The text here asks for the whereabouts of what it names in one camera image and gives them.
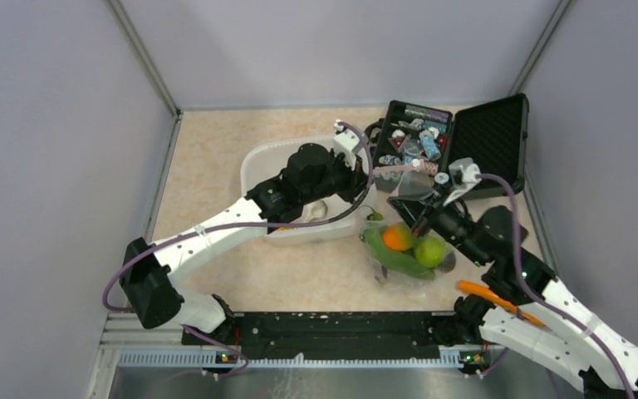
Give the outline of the green orange toy mango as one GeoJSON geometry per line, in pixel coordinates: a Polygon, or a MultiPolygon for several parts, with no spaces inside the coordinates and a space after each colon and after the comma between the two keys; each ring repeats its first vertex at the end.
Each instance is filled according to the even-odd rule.
{"type": "Polygon", "coordinates": [[[415,238],[412,229],[404,222],[391,224],[385,227],[380,237],[383,245],[393,251],[404,252],[410,250],[415,245],[415,238]]]}

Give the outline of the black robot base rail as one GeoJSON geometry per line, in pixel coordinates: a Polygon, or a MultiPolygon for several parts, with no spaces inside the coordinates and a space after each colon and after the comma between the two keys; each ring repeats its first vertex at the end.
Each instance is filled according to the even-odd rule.
{"type": "Polygon", "coordinates": [[[457,345],[482,347],[453,312],[237,313],[208,335],[251,360],[435,359],[457,345]]]}

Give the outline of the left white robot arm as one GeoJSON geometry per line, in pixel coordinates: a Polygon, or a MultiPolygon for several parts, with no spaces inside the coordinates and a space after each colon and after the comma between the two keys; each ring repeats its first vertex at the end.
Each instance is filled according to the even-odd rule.
{"type": "Polygon", "coordinates": [[[158,243],[139,237],[125,248],[121,268],[105,291],[119,285],[144,329],[174,322],[200,329],[213,343],[233,333],[231,312],[215,294],[184,293],[195,270],[250,240],[280,229],[311,229],[346,219],[370,192],[370,147],[338,136],[332,148],[307,143],[281,171],[251,188],[226,209],[158,243]]]}

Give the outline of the green toy lime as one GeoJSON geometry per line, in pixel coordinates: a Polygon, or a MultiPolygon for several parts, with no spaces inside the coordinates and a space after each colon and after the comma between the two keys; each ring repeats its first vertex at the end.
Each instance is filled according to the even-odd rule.
{"type": "Polygon", "coordinates": [[[447,246],[433,236],[423,237],[413,248],[416,261],[426,268],[436,268],[444,260],[447,246]]]}

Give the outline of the dark brown toy fruit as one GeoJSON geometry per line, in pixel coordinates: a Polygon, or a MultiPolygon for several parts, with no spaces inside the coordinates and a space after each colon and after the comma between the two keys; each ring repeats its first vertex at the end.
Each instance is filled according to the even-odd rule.
{"type": "Polygon", "coordinates": [[[450,273],[454,270],[456,261],[457,259],[455,254],[449,253],[443,258],[437,269],[442,273],[450,273]]]}

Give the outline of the white plastic tub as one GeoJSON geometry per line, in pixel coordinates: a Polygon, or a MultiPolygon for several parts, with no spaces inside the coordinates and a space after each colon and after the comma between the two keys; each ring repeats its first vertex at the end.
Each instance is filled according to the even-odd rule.
{"type": "MultiPolygon", "coordinates": [[[[290,155],[297,152],[301,145],[315,143],[328,150],[332,148],[332,135],[315,135],[287,140],[275,140],[261,144],[251,150],[244,158],[240,170],[241,193],[244,195],[257,184],[278,175],[287,165],[290,155]]],[[[356,232],[353,215],[332,224],[311,228],[277,230],[265,240],[275,245],[299,245],[321,241],[341,239],[356,232]]]]}

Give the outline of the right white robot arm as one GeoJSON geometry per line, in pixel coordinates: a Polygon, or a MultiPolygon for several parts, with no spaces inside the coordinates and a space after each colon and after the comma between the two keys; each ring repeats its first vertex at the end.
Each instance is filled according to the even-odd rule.
{"type": "Polygon", "coordinates": [[[638,398],[638,346],[587,308],[555,271],[523,249],[518,207],[498,205],[479,219],[437,195],[392,196],[388,204],[420,233],[434,232],[475,264],[490,264],[485,285],[515,309],[476,294],[454,305],[464,342],[497,343],[565,379],[586,398],[638,398]]]}

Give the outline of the clear zip top bag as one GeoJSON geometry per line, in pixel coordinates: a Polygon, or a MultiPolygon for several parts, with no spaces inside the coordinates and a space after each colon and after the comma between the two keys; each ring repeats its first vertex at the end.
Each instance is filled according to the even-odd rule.
{"type": "MultiPolygon", "coordinates": [[[[375,182],[395,183],[390,192],[393,196],[417,200],[430,192],[436,171],[435,164],[413,159],[399,165],[377,166],[373,177],[375,182]]],[[[421,285],[455,269],[456,256],[451,246],[434,233],[414,233],[414,224],[367,204],[357,210],[357,237],[378,283],[421,285]]]]}

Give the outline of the green toy leaf vegetable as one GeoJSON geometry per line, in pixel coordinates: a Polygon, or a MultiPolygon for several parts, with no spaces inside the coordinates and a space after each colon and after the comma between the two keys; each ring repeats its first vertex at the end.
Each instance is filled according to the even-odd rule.
{"type": "MultiPolygon", "coordinates": [[[[419,264],[413,254],[413,248],[404,252],[387,249],[381,240],[381,231],[389,225],[370,224],[364,227],[358,234],[368,256],[376,267],[379,277],[388,278],[389,273],[401,273],[410,278],[424,281],[433,281],[437,278],[436,268],[426,268],[419,264]]],[[[429,235],[416,237],[415,245],[429,235]]]]}

